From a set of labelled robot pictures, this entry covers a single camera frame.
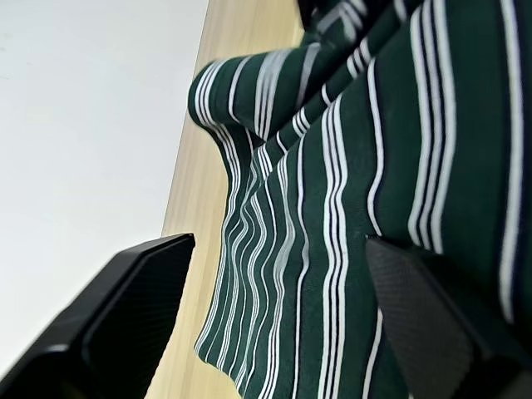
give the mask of textured black plastic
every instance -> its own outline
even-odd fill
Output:
[[[369,240],[367,260],[384,314],[384,327],[415,398],[452,397],[474,358],[437,290],[426,283],[419,261],[382,241]]]
[[[144,397],[194,246],[182,234],[118,253],[0,381],[0,398]]]
[[[367,261],[397,362],[416,399],[532,397],[532,359],[452,262],[369,239]]]
[[[175,325],[189,245],[147,254],[83,339],[83,357],[106,397],[142,398]]]

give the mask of white wall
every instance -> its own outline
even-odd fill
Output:
[[[207,0],[0,0],[0,376],[160,235]]]

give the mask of striped cloth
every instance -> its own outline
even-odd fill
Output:
[[[368,235],[449,256],[532,348],[532,2],[331,0],[300,47],[210,63],[229,178],[195,351],[245,398],[407,398]]]

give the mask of light wood surface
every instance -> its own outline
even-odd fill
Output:
[[[195,70],[215,58],[289,47],[301,36],[295,0],[210,0]],[[148,399],[239,397],[233,382],[193,351],[214,289],[226,195],[219,152],[187,116],[163,235],[194,233],[196,247],[175,329]]]

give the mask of green striped fabric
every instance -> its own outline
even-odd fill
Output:
[[[409,397],[368,235],[449,256],[532,349],[532,2],[344,0],[300,47],[210,63],[229,178],[195,351],[245,398]]]

